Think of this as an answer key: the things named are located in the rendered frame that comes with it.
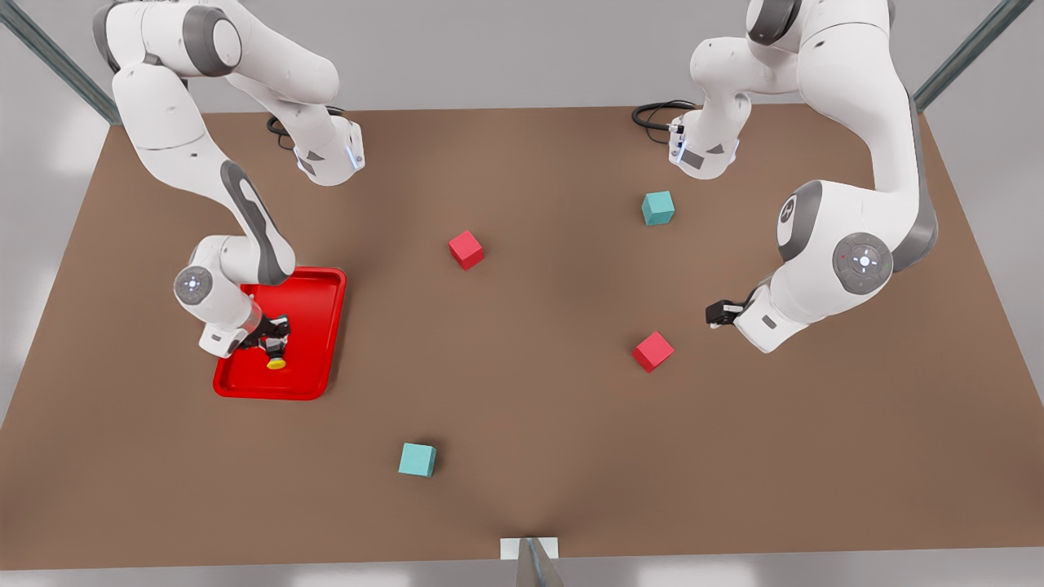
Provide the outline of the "red plastic tray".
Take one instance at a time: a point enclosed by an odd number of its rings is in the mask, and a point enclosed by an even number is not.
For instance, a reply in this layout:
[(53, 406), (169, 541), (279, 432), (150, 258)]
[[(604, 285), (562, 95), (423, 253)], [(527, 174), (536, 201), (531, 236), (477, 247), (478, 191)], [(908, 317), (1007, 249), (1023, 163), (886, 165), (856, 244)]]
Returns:
[(283, 284), (243, 284), (268, 316), (290, 318), (284, 368), (271, 370), (260, 349), (217, 361), (213, 389), (230, 398), (312, 400), (327, 388), (346, 290), (343, 271), (298, 267)]

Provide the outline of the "silver frame post with foot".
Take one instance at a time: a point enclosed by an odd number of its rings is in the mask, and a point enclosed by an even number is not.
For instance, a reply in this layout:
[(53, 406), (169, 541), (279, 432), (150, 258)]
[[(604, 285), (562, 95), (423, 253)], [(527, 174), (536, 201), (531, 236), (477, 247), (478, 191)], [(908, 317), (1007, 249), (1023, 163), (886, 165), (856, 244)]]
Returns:
[(553, 560), (559, 557), (556, 537), (512, 537), (500, 540), (501, 560), (517, 561), (515, 587), (564, 587)]

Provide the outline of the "red cube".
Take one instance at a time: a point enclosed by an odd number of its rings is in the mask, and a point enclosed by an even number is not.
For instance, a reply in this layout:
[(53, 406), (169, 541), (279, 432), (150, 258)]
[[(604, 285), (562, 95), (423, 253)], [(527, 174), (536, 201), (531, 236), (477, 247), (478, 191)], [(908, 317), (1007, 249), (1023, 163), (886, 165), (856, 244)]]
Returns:
[(659, 331), (655, 331), (649, 337), (635, 346), (634, 350), (631, 351), (631, 356), (637, 363), (641, 365), (646, 373), (651, 373), (674, 352), (675, 349), (670, 342), (664, 338)]
[(471, 267), (484, 260), (484, 246), (470, 230), (462, 231), (458, 236), (452, 238), (448, 242), (448, 246), (462, 271), (470, 271)]

